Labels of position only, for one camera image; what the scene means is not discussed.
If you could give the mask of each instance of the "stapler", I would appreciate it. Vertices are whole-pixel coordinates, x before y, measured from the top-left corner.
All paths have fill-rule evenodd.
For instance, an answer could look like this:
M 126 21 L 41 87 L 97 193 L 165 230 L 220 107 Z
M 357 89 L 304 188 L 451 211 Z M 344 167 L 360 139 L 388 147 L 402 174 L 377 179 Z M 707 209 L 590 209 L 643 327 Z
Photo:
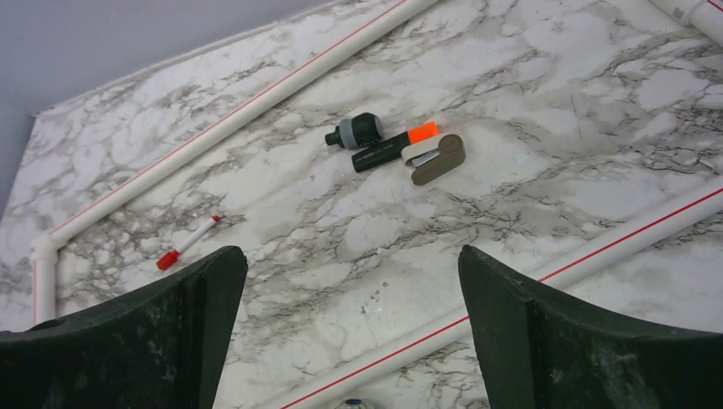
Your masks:
M 465 144 L 459 135 L 438 135 L 402 150 L 402 159 L 414 167 L 412 182 L 423 186 L 465 162 Z

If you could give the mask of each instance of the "pipe connector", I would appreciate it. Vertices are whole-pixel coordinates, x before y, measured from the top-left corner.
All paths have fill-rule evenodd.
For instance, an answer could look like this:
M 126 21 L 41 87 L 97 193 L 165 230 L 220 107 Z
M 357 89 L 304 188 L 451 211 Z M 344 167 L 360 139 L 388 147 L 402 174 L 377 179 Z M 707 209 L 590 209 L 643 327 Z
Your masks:
M 693 11 L 706 0 L 651 0 L 660 10 L 684 26 L 691 24 Z
M 66 244 L 53 239 L 50 232 L 43 232 L 31 243 L 30 261 L 45 261 L 55 264 L 58 262 L 58 250 Z

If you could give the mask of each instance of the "red tip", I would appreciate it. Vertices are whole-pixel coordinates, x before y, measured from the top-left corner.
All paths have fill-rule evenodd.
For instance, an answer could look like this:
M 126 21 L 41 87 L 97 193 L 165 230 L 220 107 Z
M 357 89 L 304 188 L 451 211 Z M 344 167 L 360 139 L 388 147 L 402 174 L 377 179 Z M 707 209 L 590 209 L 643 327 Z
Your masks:
M 167 270 L 170 268 L 176 261 L 178 261 L 178 251 L 169 251 L 165 253 L 165 256 L 162 256 L 157 262 L 156 265 L 161 270 Z

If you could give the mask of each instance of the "small bottle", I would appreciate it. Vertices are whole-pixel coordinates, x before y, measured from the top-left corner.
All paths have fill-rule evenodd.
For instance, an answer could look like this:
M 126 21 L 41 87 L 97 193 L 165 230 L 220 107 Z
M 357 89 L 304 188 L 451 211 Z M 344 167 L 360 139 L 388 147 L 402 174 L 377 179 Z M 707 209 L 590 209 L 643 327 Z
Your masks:
M 374 405 L 366 400 L 353 398 L 339 403 L 335 409 L 374 409 Z

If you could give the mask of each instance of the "marble surface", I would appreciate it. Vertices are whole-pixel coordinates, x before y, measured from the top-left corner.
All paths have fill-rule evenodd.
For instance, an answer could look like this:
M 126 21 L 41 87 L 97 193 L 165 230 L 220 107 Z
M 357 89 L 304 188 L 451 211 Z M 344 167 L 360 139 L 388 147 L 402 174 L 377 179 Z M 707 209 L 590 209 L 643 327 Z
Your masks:
M 0 227 L 0 328 L 31 321 L 28 243 L 390 7 L 336 3 L 38 116 Z M 473 244 L 527 268 L 720 173 L 723 50 L 646 0 L 444 0 L 271 109 L 61 251 L 69 314 L 239 245 L 251 269 L 216 407 L 247 408 L 462 305 Z M 467 160 L 415 187 L 323 136 L 376 112 L 435 120 Z M 714 216 L 580 283 L 632 316 L 723 331 Z M 385 408 L 486 407 L 471 340 L 365 387 Z

